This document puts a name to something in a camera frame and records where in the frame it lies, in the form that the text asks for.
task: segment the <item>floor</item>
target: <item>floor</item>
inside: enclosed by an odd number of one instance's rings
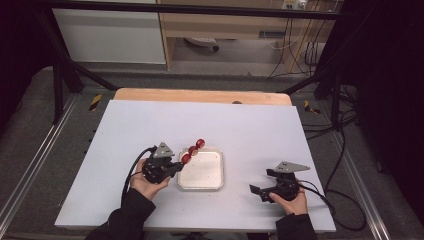
[[[220,50],[193,46],[183,39],[177,41],[173,68],[167,70],[152,66],[110,66],[97,69],[100,76],[108,81],[125,87],[146,88],[182,88],[208,90],[237,90],[275,92],[284,90],[307,77],[309,67],[300,62],[305,74],[282,75],[269,78],[279,61],[280,52],[272,47],[272,42],[219,40]],[[280,64],[273,76],[286,74],[284,64]],[[51,149],[43,156],[43,165],[37,168],[36,176],[29,182],[30,188],[22,192],[21,202],[13,216],[3,221],[5,212],[0,214],[0,229],[6,232],[3,239],[83,239],[87,231],[69,231],[54,226],[60,211],[60,203],[67,192],[85,151],[90,146],[97,125],[113,92],[106,91],[88,79],[83,79],[86,89],[82,94],[68,94],[74,97],[74,107],[68,116],[61,133],[52,140]],[[291,95],[305,130],[314,125],[328,124],[330,101],[316,100],[311,84]],[[44,138],[52,128],[53,119],[52,76],[47,69],[37,74],[28,88],[21,106],[10,120],[0,139],[0,167],[10,171],[0,175],[0,206],[7,206],[9,197],[14,193],[21,177],[37,155]],[[101,93],[96,111],[88,108],[93,97]],[[310,108],[305,110],[305,100]],[[350,104],[342,103],[341,110],[348,111]],[[378,217],[381,218],[387,236],[384,238],[373,233],[374,227],[366,225],[360,231],[347,230],[337,224],[337,232],[320,234],[322,239],[424,239],[423,226],[397,189],[390,175],[377,171],[372,150],[369,149],[360,125],[351,123],[344,128],[346,137],[345,161],[339,166],[330,184],[330,188],[343,192],[358,200],[355,182],[349,173],[349,158],[356,166],[366,190],[375,204]],[[305,132],[307,138],[315,132]],[[324,184],[340,155],[340,133],[335,131],[311,138],[308,143],[316,168]],[[328,194],[337,209],[336,219],[350,227],[358,227],[362,216],[351,201],[336,194]]]

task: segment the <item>wall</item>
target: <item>wall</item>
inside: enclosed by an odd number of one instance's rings
[[[154,0],[103,0],[112,1],[156,3]],[[54,13],[75,61],[165,64],[156,13],[68,9],[54,9]]]

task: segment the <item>sleeve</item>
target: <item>sleeve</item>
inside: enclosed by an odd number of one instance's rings
[[[86,240],[140,240],[143,224],[156,206],[130,188],[121,208],[113,211],[106,223],[90,232]]]
[[[312,240],[317,239],[311,219],[308,214],[290,214],[275,222],[278,239],[284,240]]]

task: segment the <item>white tray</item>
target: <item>white tray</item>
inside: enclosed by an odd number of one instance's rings
[[[179,161],[188,153],[181,150]],[[221,150],[203,147],[178,173],[178,184],[187,190],[217,190],[224,185],[224,159]]]

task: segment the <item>gray floor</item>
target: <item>gray floor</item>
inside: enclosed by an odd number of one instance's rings
[[[272,80],[266,77],[275,68],[279,59],[278,50],[256,41],[218,41],[220,50],[190,46],[183,40],[177,42],[173,69],[135,69],[125,71],[116,67],[108,72],[100,69],[99,75],[125,87],[182,88],[209,90],[238,90],[275,92],[286,89],[305,77],[304,74],[282,76]],[[284,73],[280,66],[276,73]],[[90,145],[113,92],[98,88],[85,79],[88,86],[76,100],[75,107],[62,133],[46,158],[41,171],[9,225],[7,235],[24,234],[29,239],[59,239],[64,236],[84,236],[87,231],[69,231],[54,226],[60,211],[59,204],[66,198],[72,181],[84,159],[84,151]],[[327,124],[324,114],[304,111],[304,100],[320,108],[329,101],[315,101],[314,84],[291,96],[298,107],[303,124]],[[96,93],[103,93],[102,100],[94,112],[88,111]],[[38,147],[47,135],[53,119],[52,76],[49,71],[37,74],[22,100],[22,106],[12,117],[0,139],[0,168],[7,169],[0,175],[0,206],[4,206],[12,194]],[[381,218],[392,239],[424,239],[423,226],[416,219],[390,175],[376,170],[375,159],[364,138],[360,126],[351,124],[345,128],[347,149],[374,200]],[[318,175],[324,184],[339,156],[335,139],[326,134],[309,141]],[[356,199],[352,183],[344,166],[335,175],[331,189],[341,191]],[[329,194],[328,198],[337,209],[336,218],[349,226],[358,226],[361,216],[349,201]],[[326,239],[374,239],[367,226],[353,232],[339,225],[337,232],[320,235]]]

